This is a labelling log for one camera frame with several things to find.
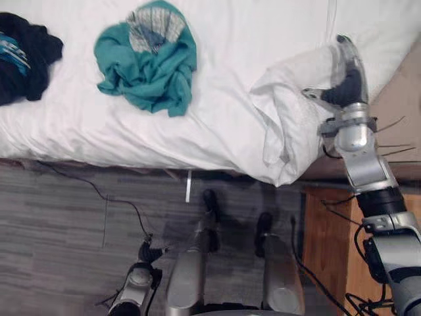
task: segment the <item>teal shirt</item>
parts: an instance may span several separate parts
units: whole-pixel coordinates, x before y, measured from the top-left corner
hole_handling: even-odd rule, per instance
[[[182,17],[165,1],[143,8],[156,6]],[[168,109],[170,117],[184,115],[191,101],[192,72],[197,67],[196,44],[187,25],[175,43],[164,43],[156,53],[134,51],[129,35],[129,24],[120,23],[99,36],[94,53],[105,76],[99,90],[123,95],[131,104],[152,113]]]

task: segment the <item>electrical wire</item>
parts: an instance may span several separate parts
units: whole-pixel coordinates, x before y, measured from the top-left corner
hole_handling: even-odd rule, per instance
[[[347,203],[347,202],[351,201],[352,199],[355,199],[356,197],[357,196],[355,194],[353,194],[352,196],[348,197],[347,199],[342,199],[340,201],[331,201],[331,202],[328,202],[325,199],[323,199],[322,203],[326,204],[326,205],[339,205],[339,204]]]
[[[128,204],[128,205],[132,206],[134,208],[134,210],[136,211],[137,219],[139,220],[139,225],[140,225],[140,229],[141,229],[142,233],[145,235],[146,238],[150,238],[151,237],[151,234],[149,234],[145,230],[145,227],[143,225],[143,222],[142,222],[142,219],[141,219],[141,216],[140,216],[139,209],[136,207],[136,205],[134,205],[134,203],[132,203],[130,201],[123,200],[123,199],[111,199],[111,198],[108,198],[107,196],[104,196],[101,193],[101,191],[98,190],[97,186],[93,182],[88,181],[88,180],[83,179],[83,178],[79,178],[78,176],[71,176],[71,175],[66,174],[64,172],[61,172],[61,171],[57,170],[55,167],[49,165],[48,163],[44,163],[43,161],[38,161],[38,163],[40,165],[43,165],[44,167],[47,167],[47,168],[51,169],[52,171],[54,171],[55,173],[57,173],[57,174],[59,174],[61,176],[64,176],[64,177],[69,178],[69,179],[79,180],[81,182],[85,182],[85,183],[90,184],[92,186],[92,188],[94,188],[94,190],[97,192],[98,196],[101,199],[103,199],[104,201],[115,202],[115,203],[123,203],[123,204]]]
[[[381,131],[387,130],[388,128],[391,128],[395,126],[396,124],[399,124],[405,117],[406,116],[402,116],[399,120],[396,120],[395,122],[378,129],[376,133],[380,133]]]
[[[301,259],[298,257],[297,250],[295,249],[295,242],[294,242],[294,237],[295,237],[295,218],[294,217],[291,218],[291,227],[292,227],[292,229],[291,229],[291,247],[292,247],[292,252],[293,252],[295,261],[297,262],[298,266],[301,268],[301,270],[304,270],[304,272],[306,272],[317,283],[317,285],[319,286],[321,291],[324,293],[324,295],[326,295],[326,297],[332,303],[334,303],[337,306],[337,308],[339,308],[347,316],[352,316],[352,314],[349,313],[348,310],[334,298],[334,296],[323,285],[323,283],[317,278],[317,276],[309,268],[307,268],[304,265],[304,263],[301,261]]]
[[[355,247],[356,247],[356,249],[357,249],[357,251],[358,251],[358,254],[362,257],[362,260],[364,260],[364,262],[367,262],[366,256],[362,253],[361,248],[360,248],[360,245],[359,245],[359,243],[358,243],[358,235],[359,235],[360,231],[361,231],[363,228],[364,228],[364,225],[363,225],[363,224],[361,224],[361,225],[357,228],[357,230],[355,231],[355,234],[354,234],[354,244],[355,244]]]
[[[328,156],[329,158],[332,158],[332,159],[342,159],[342,157],[340,157],[340,156],[333,156],[330,153],[328,153],[328,150],[326,149],[326,146],[325,145],[323,145],[322,148],[323,148],[324,154],[326,156]]]
[[[397,150],[397,151],[391,151],[390,153],[385,153],[382,156],[386,157],[386,156],[394,155],[396,153],[403,153],[404,151],[413,150],[413,149],[416,149],[416,147],[410,147],[410,148],[405,148],[405,149],[401,149],[401,150]]]
[[[350,219],[349,217],[345,216],[344,214],[341,214],[341,213],[335,211],[334,209],[331,209],[330,208],[331,205],[338,205],[338,204],[345,203],[345,202],[350,201],[350,200],[351,199],[346,199],[346,200],[343,200],[343,201],[338,201],[338,202],[336,202],[336,204],[327,204],[326,201],[323,200],[323,199],[321,199],[320,202],[324,205],[324,207],[326,208],[327,211],[329,211],[329,212],[331,212],[331,213],[333,213],[333,214],[341,217],[342,219],[345,219],[346,221],[349,221],[349,222],[351,222],[353,224],[356,224],[356,225],[360,226],[361,223],[358,223],[358,222],[354,221],[353,219]]]

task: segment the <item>floor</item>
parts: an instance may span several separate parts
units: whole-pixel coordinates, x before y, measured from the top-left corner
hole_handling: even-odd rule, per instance
[[[150,315],[163,315],[164,293],[178,249],[204,210],[201,192],[216,191],[222,207],[222,247],[207,265],[206,302],[260,305],[263,261],[253,255],[253,234],[262,211],[289,241],[289,218],[303,218],[297,187],[275,187],[249,178],[221,179],[193,173],[186,203],[185,173],[122,169],[60,169],[96,183],[107,199],[127,199],[142,213],[155,246],[171,251],[156,262],[164,271]],[[114,293],[135,262],[142,241],[134,210],[102,200],[86,183],[37,166],[0,166],[0,312],[11,315],[106,315],[94,303]],[[335,315],[305,278],[306,315]]]

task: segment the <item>bed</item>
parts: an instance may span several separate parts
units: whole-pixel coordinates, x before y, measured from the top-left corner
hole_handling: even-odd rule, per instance
[[[2,11],[46,25],[64,48],[40,101],[0,107],[1,158],[230,170],[288,184],[320,152],[309,153],[297,142],[308,135],[282,122],[279,159],[263,159],[268,127],[250,91],[266,69],[345,34],[360,51],[374,98],[421,30],[417,0],[171,0],[195,38],[198,70],[186,115],[169,117],[166,111],[141,111],[96,86],[103,77],[93,55],[95,40],[144,2],[2,0]],[[299,166],[284,159],[291,148],[305,158]]]

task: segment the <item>wooden cabinet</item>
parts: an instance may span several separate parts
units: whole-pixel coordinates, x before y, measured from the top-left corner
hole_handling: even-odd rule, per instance
[[[349,311],[354,311],[346,302],[345,293],[361,298],[380,299],[382,286],[372,279],[366,263],[358,255],[354,245],[354,233],[358,226],[326,210],[321,199],[337,201],[351,194],[345,190],[307,188],[305,213],[305,240],[303,261],[326,285],[327,289],[342,302]],[[407,209],[421,219],[421,196],[404,194]],[[357,199],[331,208],[338,213],[361,223],[362,212]],[[365,231],[359,234],[359,242],[367,238]],[[392,315],[390,310],[376,310],[379,315]]]

